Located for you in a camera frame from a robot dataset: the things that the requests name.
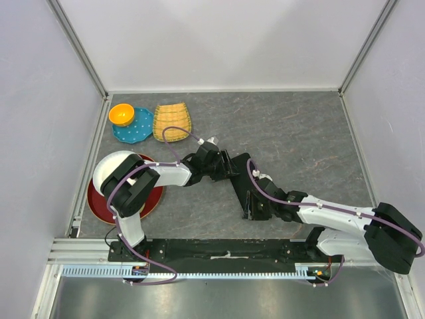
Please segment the black zip tool case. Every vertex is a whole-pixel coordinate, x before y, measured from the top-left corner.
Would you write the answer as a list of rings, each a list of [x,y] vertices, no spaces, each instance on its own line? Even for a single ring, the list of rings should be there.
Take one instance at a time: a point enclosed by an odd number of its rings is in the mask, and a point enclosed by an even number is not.
[[[230,181],[232,183],[232,186],[235,190],[236,196],[240,202],[240,206],[242,208],[242,211],[244,213],[244,204],[246,200],[246,192],[251,191],[255,193],[259,198],[259,194],[254,187],[251,179],[248,176],[248,170],[246,167],[246,162],[250,159],[249,153],[243,153],[240,154],[234,158],[232,158],[233,162],[236,164],[239,175],[236,177],[230,178]]]

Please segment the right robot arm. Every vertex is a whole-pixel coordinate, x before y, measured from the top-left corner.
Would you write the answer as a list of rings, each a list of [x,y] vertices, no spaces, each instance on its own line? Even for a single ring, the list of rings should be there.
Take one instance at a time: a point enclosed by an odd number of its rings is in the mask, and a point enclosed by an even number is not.
[[[414,259],[424,255],[422,233],[394,206],[351,207],[320,200],[300,191],[284,192],[262,175],[232,178],[244,218],[314,225],[304,245],[314,262],[343,255],[375,260],[392,272],[408,274]]]

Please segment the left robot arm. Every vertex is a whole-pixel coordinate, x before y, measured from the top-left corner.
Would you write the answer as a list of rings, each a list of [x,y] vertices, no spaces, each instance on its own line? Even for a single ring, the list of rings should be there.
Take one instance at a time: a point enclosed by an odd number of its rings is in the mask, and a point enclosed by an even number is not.
[[[140,261],[146,246],[139,215],[153,189],[188,187],[204,176],[221,181],[238,174],[226,150],[203,142],[195,153],[171,163],[144,160],[131,151],[111,153],[96,166],[92,182],[117,222],[118,236],[124,242],[123,254],[131,261]]]

